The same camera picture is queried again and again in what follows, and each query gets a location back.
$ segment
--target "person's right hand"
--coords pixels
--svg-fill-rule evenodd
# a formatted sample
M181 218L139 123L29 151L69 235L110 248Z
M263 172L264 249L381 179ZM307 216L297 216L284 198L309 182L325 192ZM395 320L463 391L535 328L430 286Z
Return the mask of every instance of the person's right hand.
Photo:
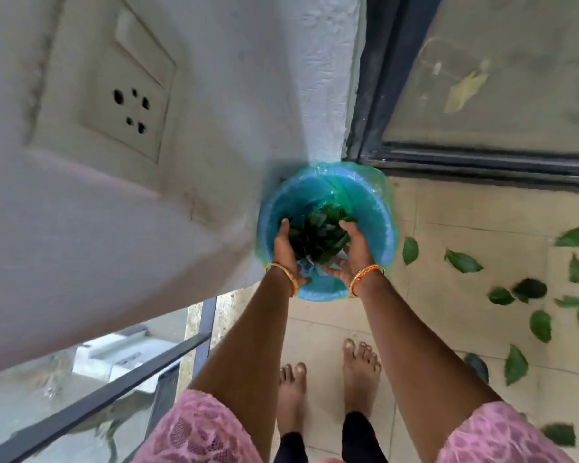
M332 257L332 261L341 267L340 270L330 267L323 267L324 272L330 276L339 278L347 287L360 270L373 265L375 261L369 251L367 240L363 233L358 229L355 222L339 221L341 229L349 235L349 257L347 260L341 257Z

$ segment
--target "person's left hand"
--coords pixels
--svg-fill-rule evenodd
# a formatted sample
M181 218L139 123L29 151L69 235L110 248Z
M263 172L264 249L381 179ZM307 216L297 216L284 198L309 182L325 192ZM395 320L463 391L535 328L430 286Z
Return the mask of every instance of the person's left hand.
M296 263L296 255L294 254L294 249L291 247L290 240L288 239L288 234L290 233L290 221L284 218L281 221L281 226L279 227L279 232L277 237L275 237L274 245L274 258L273 262L278 263L285 267L293 276L296 281L298 281L298 287L304 286L309 283L310 278L303 278L300 274L300 269Z

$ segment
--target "hand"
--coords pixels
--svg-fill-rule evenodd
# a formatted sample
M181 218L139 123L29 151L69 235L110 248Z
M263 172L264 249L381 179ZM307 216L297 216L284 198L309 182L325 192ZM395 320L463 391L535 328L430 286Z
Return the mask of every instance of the hand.
M285 267L294 276L294 279L298 281L298 287L300 287L308 284L311 278L303 278L300 274L300 269L296 263L294 249L291 247L290 240L288 239L289 233L290 221L285 218L281 221L279 232L277 233L277 237L275 237L275 245L273 248L274 256L272 261Z
M339 278L347 287L349 287L352 280L360 270L373 265L375 261L369 251L367 240L363 233L358 229L355 222L339 221L341 229L346 231L349 235L349 257L347 260L341 257L332 257L332 261L341 267L336 270L330 267L323 267L324 272L330 276Z

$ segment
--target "blue bucket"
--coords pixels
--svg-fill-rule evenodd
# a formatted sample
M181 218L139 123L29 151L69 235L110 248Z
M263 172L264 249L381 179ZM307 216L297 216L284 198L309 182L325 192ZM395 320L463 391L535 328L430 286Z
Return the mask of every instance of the blue bucket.
M375 262L389 267L397 246L398 231L393 217L392 192L383 173L354 163L318 164L308 167L279 186L262 205L257 222L258 255L272 261L273 243L283 218L292 218L321 203L339 204L358 219ZM310 267L301 274L311 277L298 297L325 302L347 297L343 283Z

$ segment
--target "orange bracelet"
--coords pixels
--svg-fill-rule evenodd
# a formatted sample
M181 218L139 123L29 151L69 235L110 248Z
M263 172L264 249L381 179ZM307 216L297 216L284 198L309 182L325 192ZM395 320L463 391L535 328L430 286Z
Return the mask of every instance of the orange bracelet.
M270 268L270 267L278 267L278 268L281 268L285 272L285 274L288 276L289 280L291 281L292 286L294 286L294 292L292 294L292 297L296 297L296 295L298 294L298 281L294 278L292 273L290 273L290 271L286 267L284 267L282 264L272 262L272 263L266 263L266 266L264 266L264 268L263 268L264 274L266 274L266 272L268 271L268 268Z
M357 297L357 295L354 294L354 286L356 285L356 283L358 281L363 279L364 275L366 275L367 273L370 273L371 271L375 271L375 270L379 270L379 271L381 271L381 273L383 275L386 275L386 270L379 265L369 265L368 267L363 268L362 270L360 270L359 272L356 273L356 276L354 276L354 279L352 280L352 282L349 284L349 287L347 288L347 290L349 291L349 297Z

